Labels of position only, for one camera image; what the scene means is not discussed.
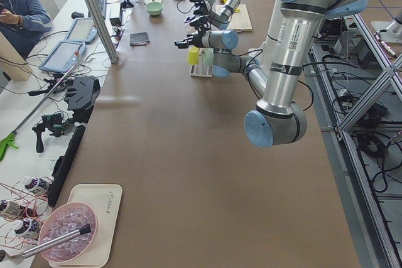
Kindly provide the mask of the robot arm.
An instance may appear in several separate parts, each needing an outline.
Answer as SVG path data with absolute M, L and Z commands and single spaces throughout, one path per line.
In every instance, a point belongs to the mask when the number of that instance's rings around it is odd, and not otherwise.
M 211 48 L 215 68 L 244 75 L 258 96 L 255 109 L 245 116 L 244 128 L 247 138 L 259 147 L 289 144 L 304 136 L 307 118 L 293 96 L 313 37 L 325 20 L 360 13 L 368 4 L 368 0 L 276 0 L 271 22 L 278 25 L 278 36 L 262 46 L 271 59 L 257 60 L 232 53 L 238 35 L 228 25 L 241 0 L 227 0 L 219 12 L 212 8 L 215 0 L 190 1 L 195 11 L 186 24 L 194 32 L 176 46 Z
M 227 29 L 230 18 L 234 14 L 241 0 L 227 0 L 218 13 L 212 10 L 215 0 L 189 0 L 193 3 L 195 10 L 193 16 L 185 20 L 186 26 L 198 28 L 201 25 L 211 24 L 220 30 Z

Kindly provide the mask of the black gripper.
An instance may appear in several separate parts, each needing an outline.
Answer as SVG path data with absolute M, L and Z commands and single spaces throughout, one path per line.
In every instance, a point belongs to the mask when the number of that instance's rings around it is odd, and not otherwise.
M 207 3 L 205 0 L 189 0 L 195 9 L 208 9 Z M 186 25 L 197 25 L 200 22 L 201 16 L 187 16 L 185 19 Z
M 192 38 L 185 38 L 180 41 L 175 41 L 174 45 L 178 49 L 186 49 L 192 45 L 196 46 L 197 48 L 209 48 L 210 33 L 207 31 L 210 31 L 209 15 L 195 15 L 188 17 L 188 34 L 192 34 Z

